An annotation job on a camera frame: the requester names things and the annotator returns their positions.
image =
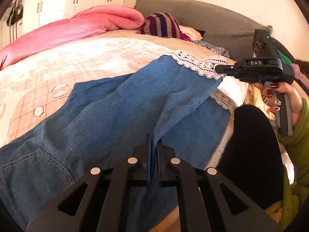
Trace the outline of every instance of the headboard cover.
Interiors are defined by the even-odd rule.
[[[134,8],[145,18],[167,12],[180,25],[205,31],[204,41],[227,48],[236,61],[252,56],[254,30],[268,29],[232,10],[194,0],[136,0]]]

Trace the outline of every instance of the hand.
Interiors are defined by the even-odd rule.
[[[272,113],[280,111],[280,105],[282,104],[281,101],[272,97],[273,90],[276,90],[279,93],[287,93],[291,102],[293,127],[297,125],[300,115],[302,114],[303,102],[293,86],[286,82],[273,83],[271,84],[271,88],[266,88],[264,84],[261,83],[254,83],[253,85],[256,88],[263,90],[263,95],[267,97],[267,104],[270,106],[270,111]]]

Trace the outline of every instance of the green jacket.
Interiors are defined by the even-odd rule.
[[[309,102],[302,98],[304,108],[293,136],[279,135],[279,141],[297,168],[296,181],[290,185],[285,169],[283,182],[282,216],[280,228],[284,230],[297,215],[309,194]]]

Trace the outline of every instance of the denim fabric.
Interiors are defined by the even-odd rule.
[[[26,229],[86,170],[113,167],[147,132],[153,155],[162,138],[204,168],[230,116],[209,97],[220,82],[162,56],[134,74],[75,84],[55,114],[0,149],[2,202]],[[149,231],[177,205],[176,190],[159,187],[154,162],[151,185],[131,191],[127,231]]]

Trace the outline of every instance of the pink comforter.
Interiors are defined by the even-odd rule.
[[[0,50],[0,70],[43,50],[106,31],[137,30],[143,23],[142,13],[126,6],[103,5],[85,9],[70,19],[39,27],[5,46]]]

